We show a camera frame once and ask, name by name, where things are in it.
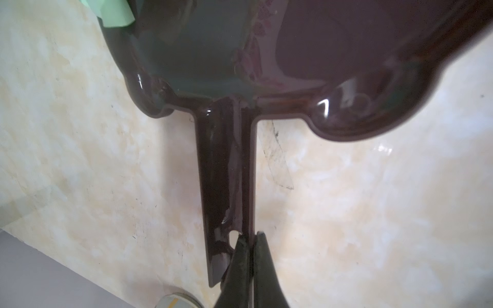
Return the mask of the dark brown plastic dustpan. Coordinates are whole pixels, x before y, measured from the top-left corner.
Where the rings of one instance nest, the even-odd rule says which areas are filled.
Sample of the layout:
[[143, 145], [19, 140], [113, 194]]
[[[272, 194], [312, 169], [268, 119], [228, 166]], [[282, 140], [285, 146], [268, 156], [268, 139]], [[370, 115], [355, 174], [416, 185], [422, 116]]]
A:
[[98, 17], [132, 101], [195, 118], [210, 286], [254, 233], [258, 121], [305, 120], [349, 142], [412, 117], [445, 63], [492, 23], [491, 1], [124, 1]]

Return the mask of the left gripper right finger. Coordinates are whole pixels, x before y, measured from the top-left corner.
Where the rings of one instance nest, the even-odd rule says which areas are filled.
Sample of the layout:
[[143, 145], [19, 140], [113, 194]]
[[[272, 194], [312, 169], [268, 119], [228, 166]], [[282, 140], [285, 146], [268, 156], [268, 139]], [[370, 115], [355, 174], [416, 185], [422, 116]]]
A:
[[255, 308], [289, 308], [273, 263], [267, 236], [258, 232], [253, 250], [253, 284]]

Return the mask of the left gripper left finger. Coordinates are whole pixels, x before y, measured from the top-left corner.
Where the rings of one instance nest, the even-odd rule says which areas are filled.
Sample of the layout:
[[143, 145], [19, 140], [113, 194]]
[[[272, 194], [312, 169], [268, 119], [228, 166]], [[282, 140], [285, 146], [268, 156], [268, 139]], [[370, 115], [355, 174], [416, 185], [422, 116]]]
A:
[[222, 291], [214, 308], [241, 308], [249, 306], [250, 298], [250, 245], [244, 235], [240, 235], [223, 281]]

